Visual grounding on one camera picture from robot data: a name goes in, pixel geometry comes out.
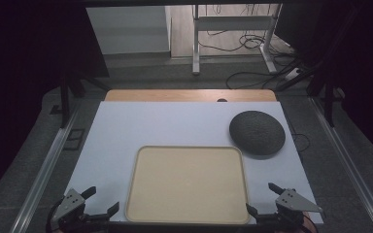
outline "black round object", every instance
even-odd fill
[[[232,140],[242,150],[256,155],[269,155],[280,150],[286,133],[279,121],[259,111],[246,111],[229,124]]]

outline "wooden floor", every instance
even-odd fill
[[[243,5],[202,5],[199,6],[198,14],[203,16],[271,16],[275,11],[276,4],[243,4]],[[193,46],[193,6],[172,6],[170,8],[171,25],[171,56],[192,56]],[[218,35],[217,32],[199,32],[201,45],[216,47],[224,50],[234,50],[241,46],[240,38],[247,35],[264,36],[264,31],[226,31]],[[248,42],[247,46],[254,47],[258,42]],[[271,42],[274,49],[281,52],[291,52],[282,40],[274,36]],[[200,46],[200,55],[256,55],[260,54],[258,48],[247,49],[241,47],[234,51],[216,50]]]

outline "wall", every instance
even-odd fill
[[[86,9],[103,54],[169,51],[165,7]]]

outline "rectangular tray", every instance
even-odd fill
[[[233,147],[142,147],[126,217],[134,222],[245,224],[247,186]]]

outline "white desk leg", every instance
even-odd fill
[[[262,57],[265,60],[268,71],[271,74],[277,73],[277,69],[275,68],[273,59],[271,58],[271,54],[269,52],[269,45],[271,43],[272,35],[274,34],[275,25],[277,24],[278,14],[280,13],[281,6],[282,4],[278,5],[277,9],[275,9],[274,14],[272,15],[270,27],[266,32],[265,41],[259,47],[262,53]]]
[[[198,44],[198,5],[195,5],[195,16],[193,18],[193,55],[192,55],[192,74],[199,75],[199,44]]]

